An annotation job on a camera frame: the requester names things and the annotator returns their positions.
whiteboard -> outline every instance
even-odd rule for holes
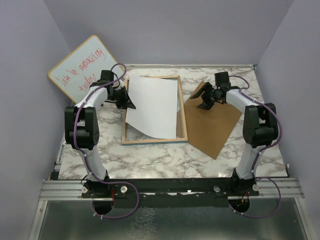
[[[96,36],[92,35],[48,73],[49,78],[75,103],[89,92],[100,79],[101,70],[110,70],[117,61]],[[119,66],[112,70],[118,77],[124,72]]]

cardboard sheet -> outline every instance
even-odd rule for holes
[[[191,94],[195,94],[203,85],[202,81]],[[230,104],[216,103],[210,110],[197,108],[202,98],[188,99],[184,104],[188,143],[216,159],[235,128],[242,113]],[[181,137],[181,121],[177,120],[177,136]]]
[[[126,110],[126,123],[156,139],[175,139],[178,81],[132,75],[128,94],[136,109]]]

red handwriting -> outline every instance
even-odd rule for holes
[[[72,73],[73,75],[79,75],[79,73],[77,73],[75,69],[71,69],[70,71],[67,70],[67,72]]]
[[[102,50],[100,50],[99,48],[95,51],[95,53],[91,53],[84,61],[82,61],[82,63],[79,65],[79,68],[81,69],[81,71],[83,71],[84,69],[86,69],[88,67],[89,64],[93,63],[96,59],[100,58],[104,56],[104,59],[106,59],[106,55],[104,54],[104,52]]]
[[[79,91],[84,91],[84,92],[86,92],[87,91],[87,89],[89,88],[89,86],[93,83],[93,82],[96,82],[96,81],[98,81],[97,80],[97,78],[96,78],[96,76],[93,74],[92,76],[90,76],[90,77],[84,77],[84,79],[85,79],[85,82],[84,82],[84,84],[82,85],[82,86],[79,86]]]
[[[69,80],[71,77],[69,77],[68,75],[64,75],[63,77],[55,77],[55,79],[57,79],[58,81],[61,81],[63,85],[67,86]]]

metal screw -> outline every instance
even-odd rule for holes
[[[259,187],[258,187],[257,184],[253,184],[253,185],[252,185],[252,189],[253,189],[253,191],[255,191],[255,192],[258,192],[258,191],[259,191]]]
[[[220,192],[220,187],[214,186],[214,187],[213,187],[213,190],[214,190],[216,193],[218,193],[218,192]]]
[[[122,186],[120,188],[120,192],[122,192],[123,194],[125,194],[128,191],[128,188],[126,186]]]
[[[83,188],[81,188],[81,192],[83,194],[86,194],[88,192],[88,189],[84,186]]]

brown cardboard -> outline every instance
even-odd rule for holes
[[[203,85],[202,81],[191,94],[195,94]],[[235,128],[242,113],[230,104],[215,103],[210,110],[197,108],[202,103],[201,97],[188,99],[184,104],[184,115],[188,143],[216,159]],[[182,137],[181,126],[177,125],[176,133]]]

